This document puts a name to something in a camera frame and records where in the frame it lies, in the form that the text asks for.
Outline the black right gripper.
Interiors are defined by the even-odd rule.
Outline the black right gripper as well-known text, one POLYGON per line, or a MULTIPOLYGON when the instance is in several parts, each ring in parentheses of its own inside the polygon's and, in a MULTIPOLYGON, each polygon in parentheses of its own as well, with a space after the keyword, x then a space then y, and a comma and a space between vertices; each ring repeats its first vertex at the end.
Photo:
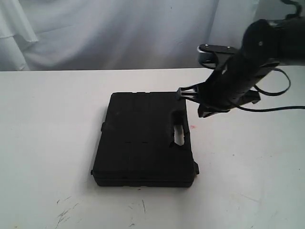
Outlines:
POLYGON ((176 98, 198 100, 197 113, 200 118, 227 113, 236 106, 256 104, 261 98, 252 88, 277 66, 276 62, 255 66, 242 56, 234 56, 220 69, 215 69, 204 83, 179 87, 176 98))

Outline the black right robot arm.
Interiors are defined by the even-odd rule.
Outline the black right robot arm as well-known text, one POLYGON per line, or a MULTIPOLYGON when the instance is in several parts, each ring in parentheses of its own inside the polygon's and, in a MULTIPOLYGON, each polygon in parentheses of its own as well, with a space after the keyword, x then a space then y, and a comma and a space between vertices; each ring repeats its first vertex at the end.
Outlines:
POLYGON ((258 20, 244 33, 239 49, 202 44, 198 62, 211 69, 208 79, 177 90, 179 99, 198 103, 199 117, 244 109, 260 101, 257 83, 280 66, 305 63, 305 20, 258 20))

